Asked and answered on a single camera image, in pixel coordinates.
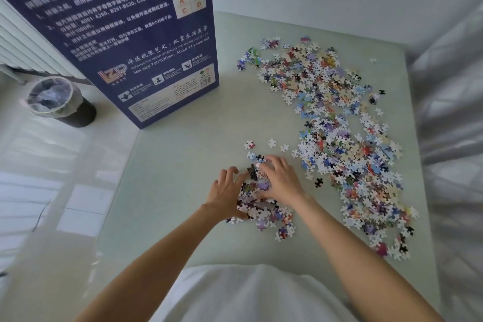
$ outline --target forearm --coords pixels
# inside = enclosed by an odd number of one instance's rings
[[[212,209],[202,205],[122,271],[75,322],[148,321],[218,221]]]
[[[296,211],[325,250],[354,307],[367,322],[443,321],[385,260],[326,212],[313,197]]]

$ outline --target barcode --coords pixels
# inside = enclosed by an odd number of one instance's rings
[[[200,85],[203,87],[207,86],[208,84],[211,83],[211,76],[208,75],[206,78],[203,78],[201,81],[200,81]]]

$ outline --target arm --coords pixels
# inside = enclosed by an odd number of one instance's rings
[[[285,158],[266,156],[261,164],[272,187],[260,198],[291,206],[326,252],[353,306],[367,322],[444,322],[429,303],[384,259],[305,194]]]
[[[237,216],[237,198],[247,173],[233,182],[236,167],[222,170],[206,203],[165,238],[124,269],[75,319],[75,322],[148,321],[176,281],[179,273],[211,229],[221,220]]]

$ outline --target left hand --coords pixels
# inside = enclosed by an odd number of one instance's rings
[[[220,221],[231,217],[243,220],[248,219],[248,216],[243,211],[237,209],[238,195],[243,181],[248,176],[248,172],[242,173],[236,181],[233,181],[233,175],[237,173],[237,167],[230,167],[228,170],[222,169],[220,178],[213,182],[206,198],[205,204],[214,209]]]

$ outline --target tabletop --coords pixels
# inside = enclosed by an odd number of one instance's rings
[[[434,307],[440,296],[429,226],[423,175],[414,126],[402,46],[348,34],[215,12],[220,87],[142,130],[126,166],[99,238],[104,257],[133,260],[184,221],[205,200],[221,168],[250,165],[244,143],[253,140],[257,153],[281,155],[278,144],[297,148],[305,120],[260,83],[257,70],[239,72],[237,60],[261,38],[281,37],[291,45],[310,36],[321,48],[334,47],[341,66],[358,70],[361,83],[385,90],[377,107],[389,124],[389,136],[402,145],[404,156],[394,170],[402,174],[401,201],[420,217],[412,222],[408,261],[387,259]],[[286,155],[307,192],[342,220],[342,202],[328,180],[321,188],[304,177],[299,159]],[[295,215],[292,238],[277,242],[275,229],[260,232],[254,221],[220,223],[204,239],[187,266],[202,264],[271,264],[295,274],[311,275],[336,296],[346,299],[341,284],[317,242]],[[362,231],[353,230],[367,242]]]

